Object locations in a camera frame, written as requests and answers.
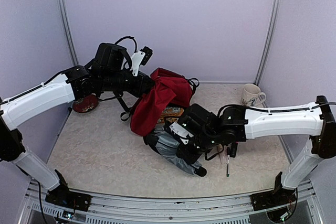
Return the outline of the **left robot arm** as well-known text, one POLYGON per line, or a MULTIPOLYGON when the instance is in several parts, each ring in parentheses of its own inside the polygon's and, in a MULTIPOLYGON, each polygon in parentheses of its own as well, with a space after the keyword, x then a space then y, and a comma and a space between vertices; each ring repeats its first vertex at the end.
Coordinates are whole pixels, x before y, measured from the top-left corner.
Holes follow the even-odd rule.
POLYGON ((113 92, 125 112, 124 92, 134 97, 148 93, 154 81, 139 71, 153 54, 144 47, 129 55, 127 49, 101 43, 96 56, 85 66, 74 66, 55 74, 46 82, 1 101, 1 159, 15 164, 46 190, 46 201, 54 205, 87 211, 91 197, 69 190, 62 174, 49 168, 35 153, 23 145, 18 127, 29 119, 56 106, 72 103, 91 94, 113 92))

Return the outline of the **pink black highlighter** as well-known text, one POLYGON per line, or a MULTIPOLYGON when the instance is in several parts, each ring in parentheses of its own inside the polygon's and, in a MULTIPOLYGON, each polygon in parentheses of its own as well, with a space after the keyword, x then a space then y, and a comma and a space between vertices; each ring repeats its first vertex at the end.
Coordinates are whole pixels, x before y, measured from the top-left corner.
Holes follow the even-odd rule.
POLYGON ((237 149, 238 149, 238 143, 237 142, 231 143, 231 146, 230 146, 230 156, 232 158, 236 157, 237 149))

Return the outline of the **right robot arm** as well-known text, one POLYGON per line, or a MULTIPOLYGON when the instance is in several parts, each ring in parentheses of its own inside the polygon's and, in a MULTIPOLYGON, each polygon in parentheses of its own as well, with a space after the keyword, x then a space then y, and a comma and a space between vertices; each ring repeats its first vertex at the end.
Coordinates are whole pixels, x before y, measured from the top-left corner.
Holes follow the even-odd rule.
POLYGON ((192 104, 169 129, 181 140, 178 154, 187 163, 197 161, 217 145, 265 136, 307 135, 305 147, 276 177, 275 188, 268 194, 269 201, 279 205, 322 160, 335 157, 335 118, 331 104, 319 95, 314 102, 278 108, 228 104, 217 114, 192 104))

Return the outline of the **red backpack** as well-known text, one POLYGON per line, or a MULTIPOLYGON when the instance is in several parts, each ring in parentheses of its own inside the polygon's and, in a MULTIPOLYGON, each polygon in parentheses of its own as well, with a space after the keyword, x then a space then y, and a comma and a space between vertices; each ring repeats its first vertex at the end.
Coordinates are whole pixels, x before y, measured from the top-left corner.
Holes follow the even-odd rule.
POLYGON ((196 78, 187 79, 183 75, 157 68, 150 78, 154 81, 147 94, 143 94, 129 112, 120 114, 125 122, 130 119, 130 129, 139 136, 146 136, 155 128, 157 121, 168 105, 187 108, 199 86, 196 78))

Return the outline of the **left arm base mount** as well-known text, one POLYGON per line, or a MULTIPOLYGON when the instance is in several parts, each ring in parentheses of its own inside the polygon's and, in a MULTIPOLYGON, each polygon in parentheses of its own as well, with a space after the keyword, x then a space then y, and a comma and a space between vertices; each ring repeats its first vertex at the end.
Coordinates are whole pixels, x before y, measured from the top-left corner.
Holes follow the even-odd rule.
POLYGON ((91 195, 70 190, 53 190, 47 193, 45 201, 57 206, 87 212, 91 202, 91 195))

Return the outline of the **orange comic book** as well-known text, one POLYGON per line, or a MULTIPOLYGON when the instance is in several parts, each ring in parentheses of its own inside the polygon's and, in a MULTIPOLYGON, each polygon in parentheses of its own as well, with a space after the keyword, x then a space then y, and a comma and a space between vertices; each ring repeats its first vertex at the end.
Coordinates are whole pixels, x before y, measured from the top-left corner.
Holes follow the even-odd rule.
POLYGON ((167 106, 160 114, 157 124, 164 124, 166 121, 176 122, 183 114, 184 108, 180 106, 167 106))

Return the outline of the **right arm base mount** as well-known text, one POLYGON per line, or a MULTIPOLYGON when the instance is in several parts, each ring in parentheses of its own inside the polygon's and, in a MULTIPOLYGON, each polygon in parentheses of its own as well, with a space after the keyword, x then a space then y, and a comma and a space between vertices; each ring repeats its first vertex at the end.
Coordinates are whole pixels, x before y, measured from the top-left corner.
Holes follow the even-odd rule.
POLYGON ((294 190, 277 193, 273 193, 272 190, 270 190, 252 194, 250 198, 254 211, 259 211, 285 205, 290 203, 290 201, 294 202, 296 201, 297 196, 294 190))

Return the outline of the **grey pencil pouch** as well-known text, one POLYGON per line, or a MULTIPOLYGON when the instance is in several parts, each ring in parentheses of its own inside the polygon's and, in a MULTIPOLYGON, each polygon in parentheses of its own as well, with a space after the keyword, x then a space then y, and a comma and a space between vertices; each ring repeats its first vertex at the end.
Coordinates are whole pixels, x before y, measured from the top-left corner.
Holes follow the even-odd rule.
POLYGON ((202 167, 199 161, 196 161, 193 164, 188 164, 184 159, 177 156, 177 150, 180 143, 165 130, 158 132, 152 131, 144 136, 143 140, 153 151, 163 156, 167 161, 180 170, 199 177, 204 177, 207 174, 207 170, 202 167))

